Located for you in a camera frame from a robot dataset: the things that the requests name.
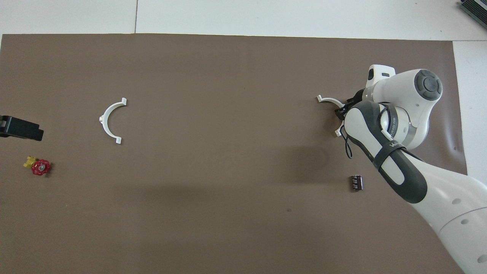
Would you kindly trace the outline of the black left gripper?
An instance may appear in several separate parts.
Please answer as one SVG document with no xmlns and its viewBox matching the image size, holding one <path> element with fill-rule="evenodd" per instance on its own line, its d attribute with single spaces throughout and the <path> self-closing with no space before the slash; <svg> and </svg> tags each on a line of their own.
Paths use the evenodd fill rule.
<svg viewBox="0 0 487 274">
<path fill-rule="evenodd" d="M 43 130 L 35 123 L 22 120 L 13 116 L 1 116 L 0 137 L 17 137 L 21 139 L 33 139 L 41 142 Z"/>
</svg>

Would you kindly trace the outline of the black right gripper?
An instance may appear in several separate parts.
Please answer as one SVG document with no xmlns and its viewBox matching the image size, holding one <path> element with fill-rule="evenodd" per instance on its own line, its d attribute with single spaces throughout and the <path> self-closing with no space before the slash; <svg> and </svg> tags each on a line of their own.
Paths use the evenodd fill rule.
<svg viewBox="0 0 487 274">
<path fill-rule="evenodd" d="M 355 105 L 358 104 L 360 101 L 363 101 L 363 94 L 365 89 L 359 90 L 352 98 L 347 99 L 346 104 L 342 108 L 337 108 L 334 111 L 334 114 L 339 119 L 345 119 L 346 113 Z"/>
</svg>

